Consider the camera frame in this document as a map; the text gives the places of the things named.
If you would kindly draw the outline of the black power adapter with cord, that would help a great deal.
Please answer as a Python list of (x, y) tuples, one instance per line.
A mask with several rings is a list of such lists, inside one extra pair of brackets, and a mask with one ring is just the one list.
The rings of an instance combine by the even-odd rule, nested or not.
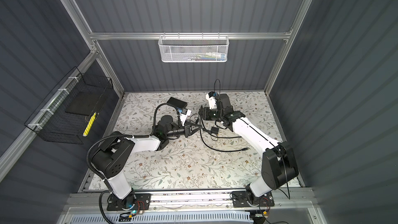
[(212, 134), (218, 134), (219, 133), (219, 128), (212, 127), (210, 131), (211, 131)]

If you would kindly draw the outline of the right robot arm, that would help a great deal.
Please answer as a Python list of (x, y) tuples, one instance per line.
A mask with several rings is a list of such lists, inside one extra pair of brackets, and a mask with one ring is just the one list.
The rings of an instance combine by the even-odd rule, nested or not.
[(261, 156), (261, 175), (246, 187), (247, 200), (254, 202), (299, 175), (293, 148), (271, 138), (240, 111), (233, 109), (227, 94), (206, 94), (208, 107), (201, 107), (202, 120), (220, 122), (250, 144)]

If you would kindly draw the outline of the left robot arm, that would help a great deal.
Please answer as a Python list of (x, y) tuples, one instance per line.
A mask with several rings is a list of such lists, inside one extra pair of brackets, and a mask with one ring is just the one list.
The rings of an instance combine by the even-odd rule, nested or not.
[[(176, 111), (177, 121), (170, 115), (156, 121), (157, 112), (162, 106), (170, 106)], [(191, 111), (177, 108), (170, 103), (162, 103), (155, 109), (152, 130), (149, 135), (127, 135), (114, 132), (93, 144), (86, 156), (88, 168), (107, 186), (109, 192), (118, 200), (125, 200), (134, 195), (123, 168), (130, 154), (164, 149), (171, 139), (192, 136), (202, 129), (198, 121), (187, 118)]]

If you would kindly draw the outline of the floral patterned table mat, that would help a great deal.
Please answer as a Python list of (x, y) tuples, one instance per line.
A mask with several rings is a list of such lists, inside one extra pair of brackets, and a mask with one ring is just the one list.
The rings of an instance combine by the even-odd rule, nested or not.
[[(156, 107), (170, 97), (187, 102), (193, 118), (208, 104), (205, 92), (128, 93), (114, 130), (129, 135), (150, 133)], [(175, 110), (160, 107), (156, 120), (164, 115), (174, 116)], [(217, 138), (204, 131), (172, 140), (161, 151), (132, 153), (123, 171), (136, 190), (241, 188), (260, 175), (261, 159), (229, 130), (220, 130)]]

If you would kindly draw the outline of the items in white basket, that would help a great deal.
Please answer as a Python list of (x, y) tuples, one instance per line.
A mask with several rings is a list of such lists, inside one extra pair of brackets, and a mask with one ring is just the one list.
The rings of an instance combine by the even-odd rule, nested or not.
[(206, 52), (200, 54), (192, 54), (184, 58), (188, 61), (215, 61), (224, 62), (227, 61), (227, 54), (220, 52)]

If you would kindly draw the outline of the yellow marker in basket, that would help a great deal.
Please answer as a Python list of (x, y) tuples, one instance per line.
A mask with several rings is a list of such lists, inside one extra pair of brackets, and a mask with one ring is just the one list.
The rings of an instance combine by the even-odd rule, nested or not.
[(89, 120), (89, 122), (88, 122), (88, 124), (87, 124), (87, 126), (86, 126), (86, 128), (84, 130), (84, 132), (83, 132), (83, 137), (87, 137), (88, 134), (90, 133), (90, 130), (91, 130), (91, 128), (92, 128), (92, 126), (93, 126), (93, 124), (94, 124), (94, 122), (96, 120), (96, 117), (97, 117), (97, 112), (94, 112), (93, 115), (91, 116), (91, 118), (90, 118), (90, 120)]

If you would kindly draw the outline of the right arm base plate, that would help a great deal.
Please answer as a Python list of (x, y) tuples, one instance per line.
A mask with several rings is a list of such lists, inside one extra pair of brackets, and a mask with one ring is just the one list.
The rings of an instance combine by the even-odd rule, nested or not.
[(233, 191), (230, 193), (233, 206), (235, 208), (245, 207), (274, 207), (274, 198), (271, 192), (268, 192), (260, 197), (256, 197), (247, 191)]

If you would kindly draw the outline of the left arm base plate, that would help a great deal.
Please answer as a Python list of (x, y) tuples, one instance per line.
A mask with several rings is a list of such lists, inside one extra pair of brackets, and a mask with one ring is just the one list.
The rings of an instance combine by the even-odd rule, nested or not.
[(107, 199), (107, 211), (145, 211), (149, 209), (151, 194), (132, 194), (121, 200), (114, 194)]

